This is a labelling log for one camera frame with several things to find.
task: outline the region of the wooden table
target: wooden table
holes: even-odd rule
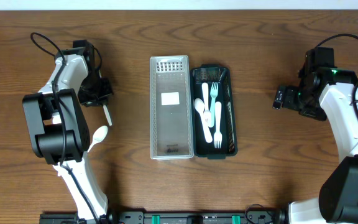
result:
[[[338,164],[329,122],[272,109],[279,84],[297,85],[305,52],[334,34],[358,35],[358,11],[0,12],[0,223],[37,223],[43,211],[75,211],[56,171],[34,155],[22,109],[55,64],[29,38],[61,48],[88,39],[103,56],[114,127],[90,154],[118,209],[244,210],[317,197]],[[358,42],[333,40],[336,65],[358,74]],[[149,58],[188,55],[191,67],[231,69],[239,153],[223,161],[150,159]],[[101,108],[83,108],[93,133]]]

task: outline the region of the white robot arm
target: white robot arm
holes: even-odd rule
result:
[[[63,55],[55,56],[56,67],[47,84],[38,93],[23,99],[33,150],[63,177],[76,203],[78,218],[82,220],[105,217],[108,209],[107,196],[101,191],[90,166],[90,134],[80,108],[80,103],[103,106],[107,121],[112,125],[107,110],[112,91],[108,80],[101,78],[100,67],[94,66],[94,49],[88,41],[76,40],[72,49],[59,51]],[[58,99],[54,97],[54,84]],[[57,101],[62,111],[58,111]],[[45,124],[48,119],[52,119],[52,124]],[[63,127],[66,136],[62,135]],[[67,142],[60,166],[63,137]]]
[[[358,40],[351,34],[327,40],[340,36]],[[280,86],[273,107],[279,109],[282,104],[303,116],[328,118],[340,165],[319,197],[289,204],[289,224],[358,223],[358,79],[353,71],[337,69],[333,49],[319,47],[322,43],[306,53],[300,85]]]
[[[339,162],[347,156],[358,155],[358,120],[351,105],[353,84],[326,85],[319,102],[327,114],[339,153]],[[325,224],[321,216],[319,198],[289,204],[290,224]]]

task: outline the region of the black plastic tray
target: black plastic tray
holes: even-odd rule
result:
[[[219,85],[216,102],[222,103],[221,133],[223,139],[220,149],[214,148],[214,141],[211,143],[205,141],[200,115],[194,109],[194,100],[197,98],[203,100],[201,85],[204,82],[208,83],[208,93],[210,93],[212,82],[218,82]],[[226,156],[235,156],[238,149],[229,69],[219,65],[202,65],[199,68],[193,68],[190,71],[190,88],[195,155],[208,159],[225,159]],[[212,136],[214,136],[215,127],[216,125],[209,129]]]

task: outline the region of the plastic spoon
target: plastic spoon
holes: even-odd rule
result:
[[[209,131],[208,125],[206,124],[206,120],[204,117],[204,102],[201,99],[197,98],[194,100],[194,107],[195,107],[196,111],[200,114],[200,117],[201,117],[201,124],[203,124],[205,141],[208,143],[211,143],[212,135],[211,135],[211,132]]]
[[[104,126],[98,128],[94,132],[93,139],[92,139],[92,144],[89,146],[88,153],[90,152],[90,150],[92,149],[92,147],[95,144],[101,143],[104,140],[104,138],[107,136],[108,130],[109,130],[108,127],[104,125]]]

